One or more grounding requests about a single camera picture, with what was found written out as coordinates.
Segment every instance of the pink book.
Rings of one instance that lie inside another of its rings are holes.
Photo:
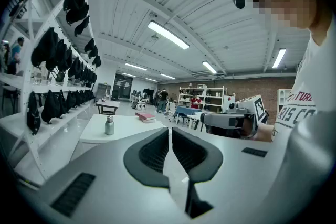
[[[156,119],[155,115],[152,115],[150,113],[145,113],[145,112],[143,112],[143,113],[137,112],[135,115],[138,116],[140,119],[145,120],[145,121],[150,121],[150,120],[155,120]]]

